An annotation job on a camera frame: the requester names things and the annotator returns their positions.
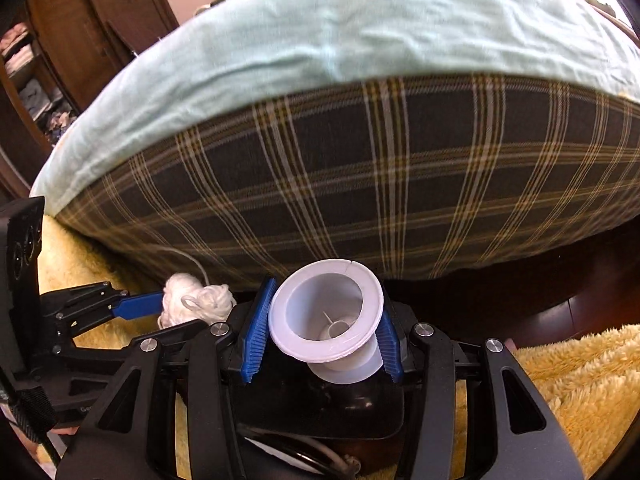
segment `wooden floor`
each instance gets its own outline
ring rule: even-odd
[[[534,346],[640,323],[640,217],[525,260],[385,286],[420,320],[466,342]]]

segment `yellow fluffy rug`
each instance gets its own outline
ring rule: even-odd
[[[42,253],[38,259],[40,291],[110,280],[133,293],[157,290],[142,274],[104,248],[79,237],[45,217]],[[113,320],[76,339],[79,346],[121,348],[132,336],[156,330],[155,319]],[[523,348],[516,358],[556,414],[586,478],[609,457],[640,410],[640,325],[625,326],[536,348]],[[456,450],[453,478],[463,475],[466,441],[466,396],[456,395]],[[178,474],[190,478],[186,443],[186,409],[176,408]],[[44,454],[38,454],[44,460]],[[380,471],[369,480],[393,478]]]

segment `metal screw head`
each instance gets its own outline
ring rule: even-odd
[[[502,352],[504,346],[502,346],[502,343],[497,339],[488,339],[486,342],[486,348],[489,352],[498,353]]]
[[[226,335],[229,332],[229,325],[222,321],[219,321],[211,325],[209,331],[211,332],[211,335]]]
[[[433,326],[428,323],[418,323],[414,330],[420,337],[429,337],[433,335]]]
[[[143,352],[152,352],[156,348],[158,348],[158,341],[156,341],[152,337],[145,339],[142,343],[140,343],[140,349]]]

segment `wooden door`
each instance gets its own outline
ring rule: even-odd
[[[126,65],[90,0],[27,0],[31,23],[66,93],[80,111]]]
[[[135,54],[177,28],[166,0],[91,0],[111,43],[122,42]]]

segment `plaid fabric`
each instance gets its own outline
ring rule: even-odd
[[[303,92],[158,142],[58,219],[160,280],[199,275],[171,248],[236,290],[337,257],[435,278],[640,213],[639,118],[623,98],[503,75]]]

